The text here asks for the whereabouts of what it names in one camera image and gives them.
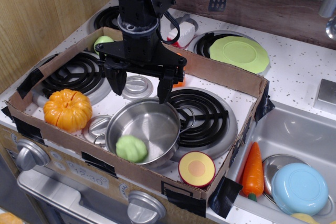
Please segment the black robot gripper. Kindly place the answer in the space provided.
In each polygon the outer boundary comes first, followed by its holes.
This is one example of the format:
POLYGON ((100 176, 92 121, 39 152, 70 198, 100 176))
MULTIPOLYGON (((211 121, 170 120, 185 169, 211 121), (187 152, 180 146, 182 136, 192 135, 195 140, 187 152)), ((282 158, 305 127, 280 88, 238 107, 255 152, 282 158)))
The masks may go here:
POLYGON ((122 32, 122 40, 96 45, 105 77, 112 91, 121 95, 127 73, 158 78, 159 103, 166 103, 174 84, 184 80, 186 58, 166 48, 156 30, 146 33, 122 32))

